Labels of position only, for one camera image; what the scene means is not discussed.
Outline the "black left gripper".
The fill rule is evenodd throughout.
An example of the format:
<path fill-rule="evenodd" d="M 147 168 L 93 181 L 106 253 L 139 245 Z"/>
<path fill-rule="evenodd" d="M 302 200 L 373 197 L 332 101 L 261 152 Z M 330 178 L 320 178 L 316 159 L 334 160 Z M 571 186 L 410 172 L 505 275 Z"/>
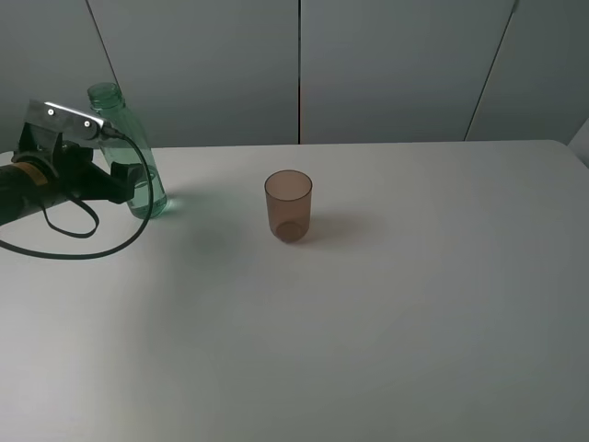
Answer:
<path fill-rule="evenodd" d="M 42 195 L 82 201 L 130 202 L 144 180 L 141 164 L 113 162 L 110 175 L 93 162 L 93 150 L 64 139 L 64 134 L 25 123 L 11 167 L 22 172 Z"/>

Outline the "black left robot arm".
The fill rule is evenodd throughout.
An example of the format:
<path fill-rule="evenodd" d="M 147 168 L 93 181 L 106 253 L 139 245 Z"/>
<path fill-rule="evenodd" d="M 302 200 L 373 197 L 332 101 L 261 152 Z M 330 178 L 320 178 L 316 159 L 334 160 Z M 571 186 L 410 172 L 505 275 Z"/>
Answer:
<path fill-rule="evenodd" d="M 64 139 L 63 130 L 27 122 L 11 162 L 1 167 L 1 224 L 66 202 L 84 210 L 87 201 L 126 203 L 144 173 L 140 159 L 105 171 L 92 148 Z"/>

